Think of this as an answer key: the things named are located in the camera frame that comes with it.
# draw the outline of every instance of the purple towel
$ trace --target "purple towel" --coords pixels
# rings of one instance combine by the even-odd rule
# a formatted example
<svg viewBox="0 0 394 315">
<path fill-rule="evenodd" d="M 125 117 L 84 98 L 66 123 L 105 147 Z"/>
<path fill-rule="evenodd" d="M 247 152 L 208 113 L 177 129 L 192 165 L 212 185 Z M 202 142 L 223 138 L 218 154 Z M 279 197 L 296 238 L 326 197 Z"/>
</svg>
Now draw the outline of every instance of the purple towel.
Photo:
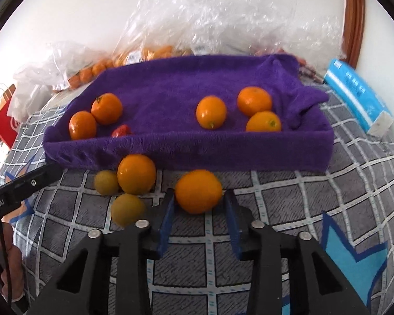
<svg viewBox="0 0 394 315">
<path fill-rule="evenodd" d="M 46 130 L 46 156 L 63 167 L 92 170 L 116 169 L 127 154 L 141 153 L 165 169 L 324 171 L 334 135 L 318 103 L 328 95 L 304 86 L 298 68 L 292 56 L 280 54 L 190 56 L 108 70 Z M 248 118 L 239 112 L 236 98 L 246 86 L 260 86 L 271 94 L 282 132 L 245 132 Z M 70 141 L 72 115 L 90 111 L 105 92 L 122 101 L 121 119 L 98 126 L 95 139 Z M 197 104 L 208 95 L 222 98 L 228 108 L 227 120 L 217 130 L 205 130 L 196 120 Z M 110 137 L 121 124 L 128 124 L 134 134 Z"/>
</svg>

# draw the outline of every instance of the brown wooden edge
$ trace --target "brown wooden edge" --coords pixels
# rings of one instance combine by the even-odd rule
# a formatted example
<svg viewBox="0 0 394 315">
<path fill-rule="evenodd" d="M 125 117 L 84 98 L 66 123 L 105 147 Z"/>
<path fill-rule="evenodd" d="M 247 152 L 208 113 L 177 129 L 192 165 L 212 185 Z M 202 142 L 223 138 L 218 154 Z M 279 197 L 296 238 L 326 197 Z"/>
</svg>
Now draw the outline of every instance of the brown wooden edge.
<svg viewBox="0 0 394 315">
<path fill-rule="evenodd" d="M 356 68 L 359 60 L 360 47 L 364 37 L 365 0 L 346 0 L 345 26 L 343 30 L 344 60 Z"/>
</svg>

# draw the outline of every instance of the finger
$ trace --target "finger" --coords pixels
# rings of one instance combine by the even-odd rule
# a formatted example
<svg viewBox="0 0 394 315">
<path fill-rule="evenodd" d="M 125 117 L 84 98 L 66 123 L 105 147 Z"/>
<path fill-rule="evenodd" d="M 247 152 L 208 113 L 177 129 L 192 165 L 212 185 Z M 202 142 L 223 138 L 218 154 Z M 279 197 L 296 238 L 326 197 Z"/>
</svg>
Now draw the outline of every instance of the finger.
<svg viewBox="0 0 394 315">
<path fill-rule="evenodd" d="M 13 282 L 13 278 L 18 278 L 21 274 L 23 275 L 22 252 L 17 246 L 13 246 L 7 253 L 7 257 L 9 258 L 9 269 L 11 272 L 11 279 Z M 7 283 L 7 273 L 5 269 L 1 274 L 1 278 L 4 283 Z"/>
<path fill-rule="evenodd" d="M 12 299 L 18 299 L 23 293 L 23 279 L 18 279 L 13 283 L 12 281 Z M 9 286 L 5 284 L 2 288 L 2 295 L 7 297 L 9 291 Z"/>
<path fill-rule="evenodd" d="M 13 246 L 13 227 L 9 223 L 2 223 L 3 225 L 3 236 L 6 249 L 9 250 Z"/>
</svg>

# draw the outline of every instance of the tangerine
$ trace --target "tangerine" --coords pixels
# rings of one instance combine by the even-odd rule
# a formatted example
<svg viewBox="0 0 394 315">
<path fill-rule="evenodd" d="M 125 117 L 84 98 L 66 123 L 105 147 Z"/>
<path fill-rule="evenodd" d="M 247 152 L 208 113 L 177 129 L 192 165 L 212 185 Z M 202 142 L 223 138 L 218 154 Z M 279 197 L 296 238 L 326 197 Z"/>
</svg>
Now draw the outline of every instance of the tangerine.
<svg viewBox="0 0 394 315">
<path fill-rule="evenodd" d="M 226 120 L 226 105 L 216 96 L 204 97 L 197 105 L 196 117 L 204 129 L 217 129 Z"/>
<path fill-rule="evenodd" d="M 114 67 L 114 62 L 112 61 L 112 59 L 107 59 L 105 61 L 105 67 L 107 69 L 112 69 Z"/>
<path fill-rule="evenodd" d="M 100 75 L 102 72 L 104 72 L 106 70 L 106 66 L 105 66 L 105 61 L 100 61 L 97 62 L 95 65 L 93 65 L 92 67 L 92 74 L 97 77 L 98 75 Z"/>
<path fill-rule="evenodd" d="M 153 59 L 160 58 L 170 58 L 172 56 L 173 47 L 171 45 L 166 45 L 156 50 L 153 54 Z"/>
<path fill-rule="evenodd" d="M 95 118 L 87 111 L 76 112 L 70 119 L 68 129 L 72 140 L 91 139 L 96 136 Z"/>
<path fill-rule="evenodd" d="M 238 109 L 248 117 L 260 111 L 270 111 L 272 100 L 270 94 L 257 86 L 247 86 L 238 94 Z"/>
<path fill-rule="evenodd" d="M 70 84 L 70 89 L 72 90 L 77 89 L 80 85 L 82 85 L 82 82 L 80 81 L 80 77 L 78 75 L 74 75 L 68 80 L 68 82 Z"/>
<path fill-rule="evenodd" d="M 83 84 L 87 84 L 92 81 L 93 79 L 93 73 L 92 73 L 92 68 L 91 67 L 85 67 L 84 69 L 81 69 L 79 71 L 79 77 L 80 81 Z"/>
<path fill-rule="evenodd" d="M 127 155 L 117 169 L 120 187 L 128 194 L 141 195 L 150 191 L 156 181 L 156 167 L 142 154 Z"/>
<path fill-rule="evenodd" d="M 175 198 L 188 213 L 201 214 L 211 210 L 222 197 L 222 184 L 212 172 L 193 170 L 178 180 Z"/>
<path fill-rule="evenodd" d="M 281 131 L 282 123 L 278 116 L 271 111 L 257 112 L 247 123 L 246 131 Z"/>
<path fill-rule="evenodd" d="M 104 93 L 92 104 L 92 115 L 101 125 L 110 125 L 118 121 L 123 113 L 123 105 L 113 93 Z"/>
</svg>

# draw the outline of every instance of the gray plaid fabric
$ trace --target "gray plaid fabric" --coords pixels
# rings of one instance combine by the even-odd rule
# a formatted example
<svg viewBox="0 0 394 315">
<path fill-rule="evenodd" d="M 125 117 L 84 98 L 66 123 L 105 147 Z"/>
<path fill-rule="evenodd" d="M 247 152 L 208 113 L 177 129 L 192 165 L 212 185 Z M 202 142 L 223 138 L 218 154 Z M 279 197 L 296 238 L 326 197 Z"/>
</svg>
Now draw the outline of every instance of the gray plaid fabric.
<svg viewBox="0 0 394 315">
<path fill-rule="evenodd" d="M 365 135 L 344 103 L 330 94 L 321 105 L 334 128 L 334 154 L 324 175 L 310 172 L 218 172 L 223 188 L 233 188 L 241 205 L 277 231 L 322 235 L 326 211 L 357 252 L 388 242 L 388 266 L 372 293 L 372 314 L 383 314 L 394 302 L 394 140 Z M 44 164 L 44 129 L 64 108 L 33 115 L 19 132 L 15 147 L 0 171 L 16 174 L 33 155 L 31 169 Z M 142 198 L 157 205 L 167 188 L 184 172 L 158 171 L 156 186 Z M 15 225 L 14 242 L 22 250 L 26 291 L 34 300 L 70 250 L 93 228 L 119 230 L 111 222 L 115 197 L 93 189 L 94 172 L 67 170 L 62 179 L 32 196 L 35 214 Z M 251 262 L 234 258 L 225 217 L 219 209 L 201 216 L 175 216 L 164 258 L 147 262 L 152 311 L 162 314 L 235 315 L 245 312 L 251 282 Z M 283 295 L 289 274 L 282 267 Z M 114 314 L 116 259 L 110 278 L 110 314 Z"/>
</svg>

